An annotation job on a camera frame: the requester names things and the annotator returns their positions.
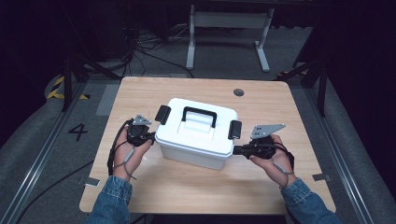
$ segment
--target white desk frame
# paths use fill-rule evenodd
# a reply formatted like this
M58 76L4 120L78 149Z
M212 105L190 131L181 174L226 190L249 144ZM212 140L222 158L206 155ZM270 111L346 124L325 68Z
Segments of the white desk frame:
M262 65L262 71L269 72L270 67L262 47L267 37L273 15L273 8L269 9L268 13L196 12L194 5L192 5L190 14L190 43L186 67L188 69L194 67L195 27L250 28L262 29L262 38L260 41L255 41L255 46Z

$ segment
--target person's left hand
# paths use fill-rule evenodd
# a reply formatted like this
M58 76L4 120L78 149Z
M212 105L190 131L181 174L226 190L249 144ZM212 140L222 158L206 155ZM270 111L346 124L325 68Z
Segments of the person's left hand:
M125 157L129 154L129 152L134 148L134 146L127 141L127 127L122 130L120 133L119 139L117 139L116 145L116 155L114 158L114 166L122 164ZM140 162L143 159L145 153L151 147L152 141L149 139L145 144L141 145L140 147L134 148L134 153L132 154L131 158L122 166L119 166L114 169L113 175L119 178L122 178L126 181L130 181L134 171L139 166Z

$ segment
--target table top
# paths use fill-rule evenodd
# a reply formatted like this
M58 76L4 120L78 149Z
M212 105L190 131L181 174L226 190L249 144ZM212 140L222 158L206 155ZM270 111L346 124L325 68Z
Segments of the table top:
M243 96L233 94L241 89ZM295 157L294 171L326 206L335 211L332 196L321 174L289 86L284 82L229 79L125 77L117 94L98 148L90 177L100 179L99 187L87 186L80 202L83 212L91 212L106 183L108 152L122 123L137 114L150 119L150 132L159 122L160 105L173 98L187 99L234 109L242 121L241 138L235 145L250 141L254 125L285 123L276 134ZM264 170L243 156L231 156L222 170L211 170L163 157L155 143L146 153L131 180L134 193L132 213L170 214L286 214L279 187Z

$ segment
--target box lid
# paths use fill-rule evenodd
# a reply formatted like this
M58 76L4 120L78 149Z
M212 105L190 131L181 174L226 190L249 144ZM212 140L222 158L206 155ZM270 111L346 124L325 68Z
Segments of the box lid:
M230 122L238 119L233 109L178 98L168 106L168 119L156 132L160 144L222 157L232 154Z

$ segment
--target striped tape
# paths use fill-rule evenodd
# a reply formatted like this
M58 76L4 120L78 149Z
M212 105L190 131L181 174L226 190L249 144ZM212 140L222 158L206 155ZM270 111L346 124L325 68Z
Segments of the striped tape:
M57 93L59 87L63 82L64 82L64 75L60 74L55 84L53 84L52 90L49 92L49 95L47 96L48 99L49 98L64 99L64 94ZM88 94L81 94L81 96L79 97L80 100L89 100L90 98L91 96Z

